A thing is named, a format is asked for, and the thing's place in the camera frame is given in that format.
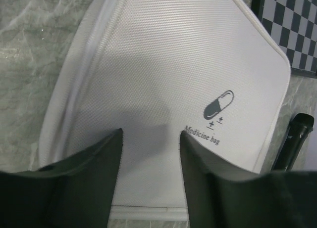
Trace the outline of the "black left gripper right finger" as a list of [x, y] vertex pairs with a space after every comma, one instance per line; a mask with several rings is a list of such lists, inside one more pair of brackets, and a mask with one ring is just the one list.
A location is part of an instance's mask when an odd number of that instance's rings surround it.
[[209, 151], [186, 131], [179, 147], [191, 227], [316, 227], [315, 171], [259, 175]]

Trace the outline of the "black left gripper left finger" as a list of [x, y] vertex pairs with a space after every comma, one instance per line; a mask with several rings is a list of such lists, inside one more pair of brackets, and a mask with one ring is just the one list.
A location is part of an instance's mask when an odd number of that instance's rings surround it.
[[37, 171], [0, 174], [3, 228], [105, 228], [123, 147], [118, 129]]

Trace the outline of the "white medicine kit case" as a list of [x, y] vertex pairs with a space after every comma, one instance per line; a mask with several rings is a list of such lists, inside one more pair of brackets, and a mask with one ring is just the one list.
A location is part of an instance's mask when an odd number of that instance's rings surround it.
[[39, 165], [121, 128], [112, 218], [185, 221], [180, 133], [259, 173], [289, 80], [242, 0], [94, 0], [50, 99]]

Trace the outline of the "black marker orange cap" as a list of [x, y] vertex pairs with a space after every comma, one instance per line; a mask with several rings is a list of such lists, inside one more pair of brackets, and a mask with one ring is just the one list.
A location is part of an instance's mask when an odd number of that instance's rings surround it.
[[272, 166], [272, 171], [292, 169], [305, 140], [313, 131], [314, 121], [313, 116], [305, 113], [299, 113], [293, 118], [289, 124], [284, 144]]

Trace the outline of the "black white chessboard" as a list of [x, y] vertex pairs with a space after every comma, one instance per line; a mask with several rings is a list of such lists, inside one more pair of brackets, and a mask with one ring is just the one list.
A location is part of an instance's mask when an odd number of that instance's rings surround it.
[[293, 75], [317, 76], [317, 0], [252, 0], [251, 10], [287, 55]]

